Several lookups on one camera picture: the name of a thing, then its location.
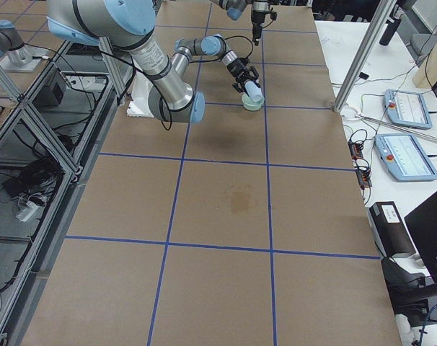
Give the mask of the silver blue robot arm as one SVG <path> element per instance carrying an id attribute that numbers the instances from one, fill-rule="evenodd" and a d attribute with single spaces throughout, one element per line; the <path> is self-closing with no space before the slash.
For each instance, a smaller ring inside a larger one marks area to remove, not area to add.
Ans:
<path id="1" fill-rule="evenodd" d="M 221 35 L 178 40 L 173 57 L 154 36 L 156 1 L 49 1 L 48 28 L 57 37 L 97 46 L 106 37 L 127 52 L 152 83 L 149 109 L 168 123 L 198 123 L 205 111 L 203 93 L 182 76 L 194 56 L 215 56 L 234 77 L 233 87 L 253 102 L 264 100 L 259 76 L 247 59 L 240 58 Z"/>
<path id="2" fill-rule="evenodd" d="M 255 46 L 260 44 L 266 17 L 269 16 L 271 22 L 277 20 L 277 12 L 273 9 L 273 5 L 279 4 L 279 1 L 212 0 L 211 3 L 223 9 L 234 21 L 237 21 L 243 15 L 244 10 L 251 6 L 252 42 Z"/>

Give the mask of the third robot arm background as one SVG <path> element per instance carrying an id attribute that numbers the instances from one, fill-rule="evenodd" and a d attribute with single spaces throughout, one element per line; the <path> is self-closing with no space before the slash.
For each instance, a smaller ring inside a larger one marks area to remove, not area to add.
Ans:
<path id="1" fill-rule="evenodd" d="M 33 58 L 16 27 L 7 19 L 0 19 L 0 65 L 9 72 L 33 72 L 39 60 Z"/>

